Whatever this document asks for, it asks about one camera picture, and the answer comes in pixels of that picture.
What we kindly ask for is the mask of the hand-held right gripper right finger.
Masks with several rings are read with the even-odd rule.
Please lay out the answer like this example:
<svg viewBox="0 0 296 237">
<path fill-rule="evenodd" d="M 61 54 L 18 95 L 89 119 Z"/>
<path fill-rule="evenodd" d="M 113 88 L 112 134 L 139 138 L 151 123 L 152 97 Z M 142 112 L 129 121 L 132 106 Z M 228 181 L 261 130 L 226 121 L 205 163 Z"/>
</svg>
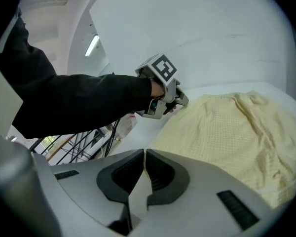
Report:
<svg viewBox="0 0 296 237">
<path fill-rule="evenodd" d="M 148 149 L 145 170 L 152 194 L 133 237 L 261 237 L 284 210 L 209 163 Z"/>
</svg>

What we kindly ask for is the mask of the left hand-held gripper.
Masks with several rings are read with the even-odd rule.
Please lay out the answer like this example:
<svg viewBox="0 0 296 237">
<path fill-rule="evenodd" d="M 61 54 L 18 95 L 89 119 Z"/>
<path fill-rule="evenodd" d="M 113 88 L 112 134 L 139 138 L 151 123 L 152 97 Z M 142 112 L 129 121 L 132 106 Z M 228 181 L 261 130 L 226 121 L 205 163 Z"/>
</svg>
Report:
<svg viewBox="0 0 296 237">
<path fill-rule="evenodd" d="M 182 106 L 189 103 L 188 97 L 179 87 L 181 83 L 175 79 L 177 69 L 164 54 L 150 57 L 135 72 L 139 78 L 155 81 L 164 91 L 161 96 L 153 97 L 145 110 L 138 112 L 140 116 L 160 119 L 172 109 L 175 102 Z"/>
</svg>

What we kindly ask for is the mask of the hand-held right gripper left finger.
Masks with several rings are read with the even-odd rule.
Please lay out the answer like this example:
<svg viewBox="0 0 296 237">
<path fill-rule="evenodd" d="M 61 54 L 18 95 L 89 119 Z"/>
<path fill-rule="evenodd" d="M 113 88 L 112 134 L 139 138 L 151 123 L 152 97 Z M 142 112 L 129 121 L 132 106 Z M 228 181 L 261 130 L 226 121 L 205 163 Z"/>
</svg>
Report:
<svg viewBox="0 0 296 237">
<path fill-rule="evenodd" d="M 144 151 L 51 166 L 34 160 L 45 197 L 63 235 L 128 235 L 129 195 L 144 170 Z"/>
</svg>

